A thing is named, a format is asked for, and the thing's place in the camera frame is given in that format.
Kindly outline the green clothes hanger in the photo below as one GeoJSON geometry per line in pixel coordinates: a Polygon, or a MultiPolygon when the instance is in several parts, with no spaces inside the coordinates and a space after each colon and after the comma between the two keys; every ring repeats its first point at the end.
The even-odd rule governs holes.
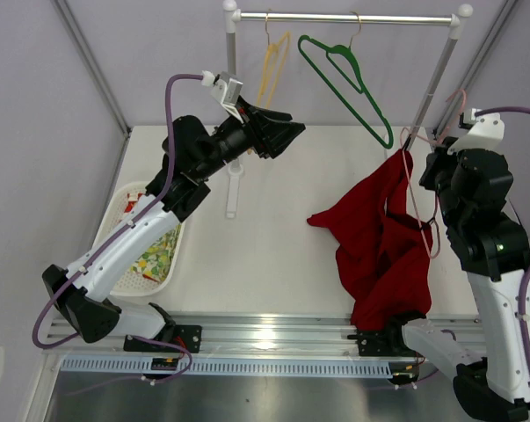
{"type": "Polygon", "coordinates": [[[371,92],[365,84],[359,61],[355,54],[352,51],[352,42],[353,39],[358,36],[362,30],[362,19],[358,12],[353,11],[352,14],[356,17],[359,30],[350,38],[348,45],[337,44],[334,46],[329,46],[322,43],[320,40],[314,39],[307,34],[303,34],[297,40],[297,49],[301,57],[305,62],[312,68],[315,73],[322,79],[322,81],[329,87],[330,91],[338,98],[338,100],[343,104],[347,111],[360,123],[360,125],[384,148],[391,149],[394,146],[394,134],[389,124],[387,118],[385,117],[383,111],[378,106],[371,92]],[[338,74],[348,83],[354,92],[359,95],[366,97],[368,104],[375,111],[375,114],[380,119],[382,125],[386,129],[386,136],[382,137],[379,135],[373,127],[367,123],[361,114],[359,114],[351,105],[351,103],[344,97],[344,95],[336,88],[334,83],[321,71],[321,69],[314,63],[310,56],[305,52],[303,44],[308,43],[314,47],[319,48],[324,52],[325,58],[330,63],[330,65],[338,72],[338,74]],[[338,65],[334,60],[334,56],[342,58],[351,68],[352,74],[347,75],[344,70],[338,65]]]}

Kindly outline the red skirt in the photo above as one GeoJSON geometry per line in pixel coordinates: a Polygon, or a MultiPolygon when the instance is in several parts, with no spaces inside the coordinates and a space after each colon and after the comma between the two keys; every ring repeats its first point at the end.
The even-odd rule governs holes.
{"type": "Polygon", "coordinates": [[[407,212],[410,152],[397,151],[309,225],[338,241],[342,286],[354,299],[351,323],[380,331],[398,314],[426,314],[432,306],[428,273],[432,231],[407,212]]]}

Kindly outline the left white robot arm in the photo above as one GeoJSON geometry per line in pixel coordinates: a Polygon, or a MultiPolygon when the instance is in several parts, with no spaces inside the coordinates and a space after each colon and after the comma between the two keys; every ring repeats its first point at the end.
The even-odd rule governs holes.
{"type": "Polygon", "coordinates": [[[204,201],[211,176],[249,149],[264,159],[279,156],[306,128],[289,113],[259,108],[243,98],[235,110],[212,132],[193,115],[175,119],[162,144],[162,168],[131,212],[96,248],[65,268],[51,265],[42,274],[53,305],[84,342],[96,343],[116,331],[142,337],[157,352],[172,345],[174,330],[161,307],[117,304],[109,295],[156,240],[204,201]]]}

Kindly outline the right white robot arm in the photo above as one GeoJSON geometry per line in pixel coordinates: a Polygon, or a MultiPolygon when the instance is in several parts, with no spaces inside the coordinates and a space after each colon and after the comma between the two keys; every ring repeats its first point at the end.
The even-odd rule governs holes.
{"type": "Polygon", "coordinates": [[[447,239],[476,303],[484,354],[470,351],[427,319],[386,330],[390,352],[426,357],[453,384],[461,408],[481,421],[530,417],[530,246],[503,210],[513,175],[490,148],[461,148],[448,137],[426,160],[419,184],[435,192],[447,239]]]}

